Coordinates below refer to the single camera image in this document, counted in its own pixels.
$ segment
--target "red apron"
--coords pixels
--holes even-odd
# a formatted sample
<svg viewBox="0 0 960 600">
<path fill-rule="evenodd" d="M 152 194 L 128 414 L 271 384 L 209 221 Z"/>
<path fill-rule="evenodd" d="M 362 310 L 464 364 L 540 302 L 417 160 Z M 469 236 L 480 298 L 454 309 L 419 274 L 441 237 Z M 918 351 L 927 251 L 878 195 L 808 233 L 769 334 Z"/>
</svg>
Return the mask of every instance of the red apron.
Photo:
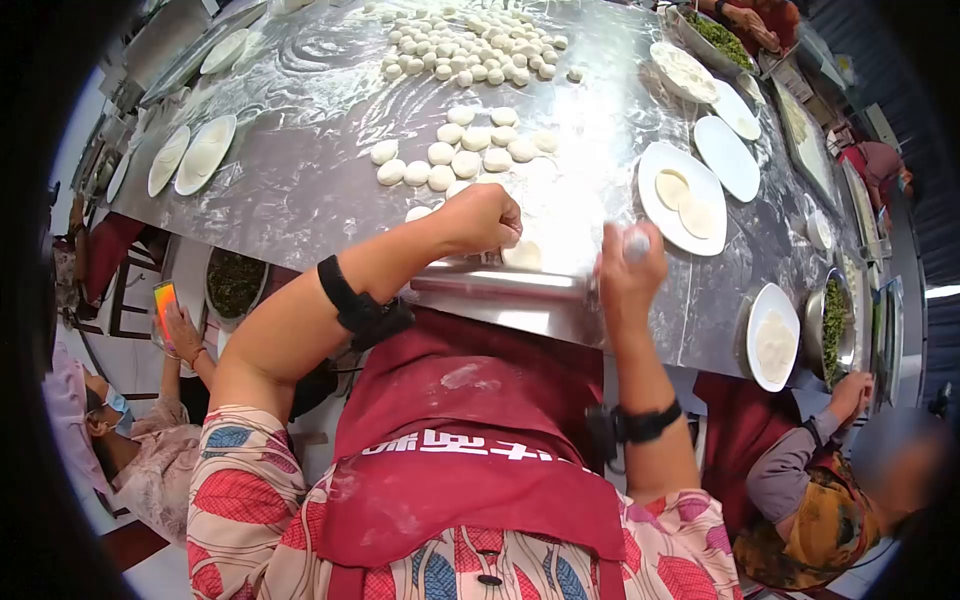
<svg viewBox="0 0 960 600">
<path fill-rule="evenodd" d="M 416 312 L 373 350 L 340 417 L 317 550 L 335 564 L 330 597 L 361 597 L 366 568 L 466 525 L 588 548 L 603 597 L 622 598 L 620 500 L 584 469 L 603 468 L 584 423 L 602 354 Z"/>
</svg>

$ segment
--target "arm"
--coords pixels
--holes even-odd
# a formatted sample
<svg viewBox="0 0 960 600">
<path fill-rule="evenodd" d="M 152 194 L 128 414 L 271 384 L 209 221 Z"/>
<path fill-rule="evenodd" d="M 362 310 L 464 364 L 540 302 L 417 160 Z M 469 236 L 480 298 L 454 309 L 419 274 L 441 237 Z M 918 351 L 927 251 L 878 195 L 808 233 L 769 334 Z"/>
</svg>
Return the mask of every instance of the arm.
<svg viewBox="0 0 960 600">
<path fill-rule="evenodd" d="M 616 358 L 620 405 L 627 414 L 663 412 L 676 397 L 657 357 L 648 327 L 650 306 L 666 276 L 660 230 L 637 225 L 650 238 L 650 251 L 639 263 L 623 260 L 623 234 L 604 225 L 603 253 L 597 271 L 600 298 Z M 646 444 L 626 444 L 627 495 L 647 504 L 670 492 L 700 487 L 700 475 L 686 420 L 677 419 Z"/>
<path fill-rule="evenodd" d="M 824 444 L 836 431 L 843 431 L 860 415 L 873 392 L 873 376 L 853 372 L 837 384 L 826 410 L 813 418 Z M 816 450 L 813 435 L 802 427 L 785 433 L 756 461 L 747 475 L 747 494 L 774 524 L 784 541 L 796 520 L 810 476 L 806 465 Z"/>
<path fill-rule="evenodd" d="M 517 240 L 519 231 L 519 206 L 503 187 L 474 184 L 440 210 L 349 248 L 338 260 L 354 292 L 384 303 L 430 262 L 492 250 Z M 286 422 L 297 381 L 347 335 L 310 269 L 267 298 L 230 337 L 209 411 L 243 404 Z"/>
</svg>

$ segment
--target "hand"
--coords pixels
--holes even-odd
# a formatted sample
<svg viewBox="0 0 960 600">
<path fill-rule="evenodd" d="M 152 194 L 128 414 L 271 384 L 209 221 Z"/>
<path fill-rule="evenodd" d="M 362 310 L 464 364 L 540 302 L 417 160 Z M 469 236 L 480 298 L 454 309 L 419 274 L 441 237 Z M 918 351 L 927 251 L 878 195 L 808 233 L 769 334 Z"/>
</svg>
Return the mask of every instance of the hand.
<svg viewBox="0 0 960 600">
<path fill-rule="evenodd" d="M 438 223 L 445 255 L 511 247 L 523 233 L 520 206 L 499 183 L 475 183 L 422 220 Z"/>
<path fill-rule="evenodd" d="M 650 306 L 667 271 L 660 230 L 652 223 L 637 223 L 634 227 L 650 238 L 650 250 L 642 260 L 628 263 L 623 259 L 624 230 L 615 223 L 606 223 L 603 251 L 593 267 L 600 283 L 607 330 L 615 347 L 646 331 Z"/>
<path fill-rule="evenodd" d="M 849 427 L 866 410 L 873 394 L 874 376 L 868 372 L 854 371 L 836 384 L 827 408 L 840 420 L 838 430 Z"/>
<path fill-rule="evenodd" d="M 204 338 L 193 326 L 190 311 L 185 306 L 178 310 L 174 304 L 167 304 L 166 318 L 167 331 L 170 333 L 175 353 L 192 366 L 204 350 Z"/>
</svg>

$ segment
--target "sleeve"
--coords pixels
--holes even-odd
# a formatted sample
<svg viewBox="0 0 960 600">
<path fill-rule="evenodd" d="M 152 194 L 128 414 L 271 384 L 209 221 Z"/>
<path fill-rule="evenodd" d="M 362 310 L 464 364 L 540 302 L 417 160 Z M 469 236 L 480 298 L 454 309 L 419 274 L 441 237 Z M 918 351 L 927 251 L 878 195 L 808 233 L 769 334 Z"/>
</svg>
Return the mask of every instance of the sleeve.
<svg viewBox="0 0 960 600">
<path fill-rule="evenodd" d="M 826 443 L 840 423 L 830 410 L 825 410 L 813 417 L 813 424 Z M 780 523 L 797 512 L 810 482 L 806 465 L 816 447 L 813 435 L 797 427 L 783 434 L 750 469 L 747 495 L 770 522 Z"/>
<path fill-rule="evenodd" d="M 627 598 L 650 597 L 647 582 L 659 582 L 672 596 L 658 597 L 742 599 L 723 511 L 710 494 L 682 490 L 646 506 L 620 500 Z"/>
<path fill-rule="evenodd" d="M 191 586 L 203 598 L 255 597 L 307 493 L 300 466 L 280 422 L 249 406 L 207 416 L 200 452 L 186 526 Z"/>
</svg>

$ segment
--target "floral shirt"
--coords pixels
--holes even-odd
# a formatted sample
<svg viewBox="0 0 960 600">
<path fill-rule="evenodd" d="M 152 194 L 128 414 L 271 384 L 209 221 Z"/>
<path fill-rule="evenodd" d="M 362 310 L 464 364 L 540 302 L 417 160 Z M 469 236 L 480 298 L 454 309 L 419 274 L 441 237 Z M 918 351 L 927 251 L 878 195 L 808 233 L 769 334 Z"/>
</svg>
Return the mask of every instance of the floral shirt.
<svg viewBox="0 0 960 600">
<path fill-rule="evenodd" d="M 337 465 L 308 488 L 282 425 L 244 406 L 208 416 L 200 448 L 187 521 L 195 597 L 327 598 L 333 565 L 313 548 Z M 716 500 L 702 490 L 647 506 L 620 499 L 628 599 L 742 597 Z M 502 584 L 488 587 L 478 580 L 483 574 Z M 598 562 L 579 546 L 460 526 L 402 560 L 368 569 L 363 590 L 365 598 L 573 600 L 599 598 L 600 582 Z"/>
</svg>

